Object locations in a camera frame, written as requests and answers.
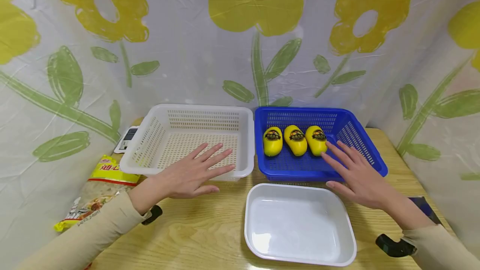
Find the wrist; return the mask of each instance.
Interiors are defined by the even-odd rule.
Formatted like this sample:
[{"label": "wrist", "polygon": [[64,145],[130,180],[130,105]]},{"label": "wrist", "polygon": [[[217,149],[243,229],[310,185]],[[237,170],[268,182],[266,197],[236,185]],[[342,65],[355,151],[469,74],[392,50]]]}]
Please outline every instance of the wrist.
[{"label": "wrist", "polygon": [[435,223],[405,195],[402,195],[401,198],[399,197],[395,202],[390,203],[384,211],[397,222],[402,230],[414,230],[435,225]]},{"label": "wrist", "polygon": [[150,177],[128,192],[130,201],[139,214],[147,213],[155,204],[168,197],[167,188],[163,186]]},{"label": "wrist", "polygon": [[395,191],[393,194],[385,197],[382,204],[382,210],[392,216],[398,210],[403,210],[410,203],[410,199],[402,193]]}]

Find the wooden table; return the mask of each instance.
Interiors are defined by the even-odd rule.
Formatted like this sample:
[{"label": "wooden table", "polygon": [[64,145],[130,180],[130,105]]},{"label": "wooden table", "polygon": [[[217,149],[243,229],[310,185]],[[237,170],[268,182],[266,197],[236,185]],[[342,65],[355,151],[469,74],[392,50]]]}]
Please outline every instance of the wooden table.
[{"label": "wooden table", "polygon": [[[367,133],[388,166],[386,179],[405,195],[426,196],[425,190],[395,151],[383,131],[367,128]],[[92,270],[255,270],[255,269],[336,269],[317,265],[263,260],[247,247],[243,237],[245,201],[254,185],[268,182],[256,163],[252,174],[238,182],[215,182],[220,193],[192,200],[161,202],[164,211],[149,226],[139,225],[105,250],[93,262]],[[324,187],[321,183],[300,183]],[[450,233],[445,218],[439,219]],[[357,239],[357,257],[347,269],[419,269],[412,258],[392,258],[375,245],[386,233],[394,240],[401,229],[383,211],[370,210],[342,198]]]}]

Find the yellow snack package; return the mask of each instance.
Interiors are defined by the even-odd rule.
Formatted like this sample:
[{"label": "yellow snack package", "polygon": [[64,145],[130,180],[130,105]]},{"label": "yellow snack package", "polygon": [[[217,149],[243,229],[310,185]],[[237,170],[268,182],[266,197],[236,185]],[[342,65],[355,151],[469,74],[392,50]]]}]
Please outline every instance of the yellow snack package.
[{"label": "yellow snack package", "polygon": [[121,192],[137,185],[140,175],[123,173],[115,159],[104,155],[73,202],[69,213],[54,229],[63,232],[91,215]]}]

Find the white plastic basket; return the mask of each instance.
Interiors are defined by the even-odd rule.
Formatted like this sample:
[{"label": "white plastic basket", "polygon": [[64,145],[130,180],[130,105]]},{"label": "white plastic basket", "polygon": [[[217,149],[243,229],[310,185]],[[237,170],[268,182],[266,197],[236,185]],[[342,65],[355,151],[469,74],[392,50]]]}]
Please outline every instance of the white plastic basket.
[{"label": "white plastic basket", "polygon": [[237,181],[253,170],[253,113],[244,107],[156,105],[129,142],[120,168],[126,173],[155,175],[202,143],[223,143],[233,152],[214,167],[235,163],[234,171],[214,180]]}]

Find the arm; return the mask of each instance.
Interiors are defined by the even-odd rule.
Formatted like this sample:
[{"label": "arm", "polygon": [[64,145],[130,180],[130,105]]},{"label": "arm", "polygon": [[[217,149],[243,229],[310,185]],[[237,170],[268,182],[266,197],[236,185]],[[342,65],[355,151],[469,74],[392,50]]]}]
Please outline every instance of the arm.
[{"label": "arm", "polygon": [[217,144],[196,157],[205,147],[206,143],[200,145],[128,194],[118,194],[23,261],[17,270],[83,270],[104,249],[148,218],[151,207],[164,198],[193,198],[218,192],[214,185],[202,183],[234,169],[235,165],[228,165],[208,170],[232,151],[228,149],[211,157],[222,147]]},{"label": "arm", "polygon": [[410,199],[389,185],[354,147],[338,141],[343,150],[327,142],[328,148],[346,168],[326,153],[323,159],[347,182],[327,186],[351,201],[384,210],[403,229],[405,241],[417,248],[415,262],[424,270],[478,270],[480,261],[441,226],[435,225]]}]

